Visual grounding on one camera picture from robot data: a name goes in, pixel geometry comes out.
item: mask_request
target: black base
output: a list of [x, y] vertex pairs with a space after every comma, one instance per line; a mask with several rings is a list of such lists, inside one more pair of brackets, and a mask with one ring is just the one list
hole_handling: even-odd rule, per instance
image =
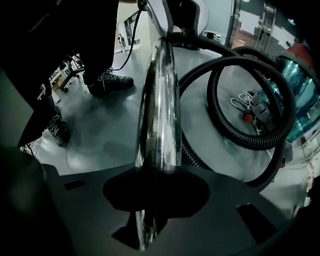
[[153, 188], [132, 164], [67, 176], [44, 167], [75, 255], [136, 255], [132, 227], [142, 209], [161, 212], [162, 224], [145, 255], [233, 255], [263, 244], [286, 223], [243, 182], [193, 166], [164, 175], [165, 185]]

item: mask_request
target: gray floor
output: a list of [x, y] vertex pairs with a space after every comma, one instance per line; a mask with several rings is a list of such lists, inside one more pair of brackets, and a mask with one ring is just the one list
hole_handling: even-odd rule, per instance
[[[118, 68], [126, 53], [114, 56]], [[181, 78], [187, 71], [214, 58], [213, 55], [174, 49], [176, 71]], [[74, 78], [69, 92], [60, 95], [57, 104], [71, 129], [66, 148], [58, 147], [48, 131], [37, 145], [36, 157], [42, 163], [54, 165], [60, 175], [92, 172], [133, 162], [136, 146], [139, 107], [149, 56], [141, 49], [133, 51], [119, 75], [131, 76], [135, 88], [115, 92], [104, 99], [90, 95], [83, 79]], [[224, 139], [207, 114], [207, 82], [209, 74], [195, 81], [181, 98], [182, 128], [198, 155], [216, 172], [249, 181], [257, 177], [269, 163], [264, 151], [250, 151]], [[230, 105], [230, 97], [252, 90], [256, 82], [237, 66], [225, 68], [218, 84], [219, 103], [228, 120], [238, 129], [254, 133], [251, 125], [241, 120], [241, 113]], [[294, 171], [283, 172], [262, 194], [288, 216], [301, 193], [305, 165], [296, 160]]]

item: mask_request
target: sneaker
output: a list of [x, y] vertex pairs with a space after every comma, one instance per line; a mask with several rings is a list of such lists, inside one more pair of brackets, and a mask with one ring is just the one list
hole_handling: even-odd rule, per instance
[[63, 121], [60, 111], [54, 111], [54, 114], [49, 121], [47, 129], [54, 138], [55, 143], [59, 147], [65, 147], [70, 140], [70, 131], [67, 123]]
[[129, 76], [119, 76], [112, 68], [106, 69], [93, 85], [88, 85], [93, 96], [103, 96], [105, 93], [117, 92], [134, 86], [134, 80]]

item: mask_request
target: chrome pole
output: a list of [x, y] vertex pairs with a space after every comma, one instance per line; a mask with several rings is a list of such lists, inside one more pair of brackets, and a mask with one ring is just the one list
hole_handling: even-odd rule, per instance
[[[160, 39], [153, 46], [142, 92], [135, 155], [135, 167], [146, 172], [149, 188], [153, 188], [157, 173], [173, 173], [181, 165], [181, 143], [180, 96], [173, 46]], [[135, 212], [140, 251], [157, 236], [155, 214], [150, 209]]]

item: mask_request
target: vacuum hose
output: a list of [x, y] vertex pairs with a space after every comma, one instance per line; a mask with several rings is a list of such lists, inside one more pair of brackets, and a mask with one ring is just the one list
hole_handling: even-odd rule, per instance
[[[286, 137], [291, 131], [296, 118], [296, 102], [294, 94], [287, 80], [274, 67], [275, 64], [273, 65], [273, 62], [261, 52], [248, 47], [239, 47], [238, 49], [236, 48], [235, 50], [231, 50], [228, 47], [211, 41], [203, 36], [194, 40], [192, 44], [196, 47], [222, 54], [224, 57], [209, 60], [185, 74], [178, 82], [180, 96], [182, 96], [184, 91], [193, 81], [203, 74], [211, 71], [207, 86], [207, 104], [209, 116], [218, 131], [235, 144], [249, 150], [262, 151], [275, 147], [274, 154], [266, 170], [256, 179], [247, 182], [249, 186], [260, 192], [274, 179], [283, 160]], [[239, 53], [251, 54], [263, 59], [264, 61], [241, 56], [237, 50]], [[266, 134], [253, 135], [236, 129], [226, 119], [220, 108], [217, 95], [218, 80], [224, 67], [234, 65], [242, 66], [254, 77], [262, 87], [270, 102], [271, 111], [276, 125], [273, 130]], [[269, 84], [269, 81], [262, 74], [266, 74], [277, 85], [283, 97], [283, 110]], [[182, 162], [184, 164], [212, 171], [212, 169], [204, 163], [204, 161], [202, 161], [202, 159], [192, 149], [183, 132]]]

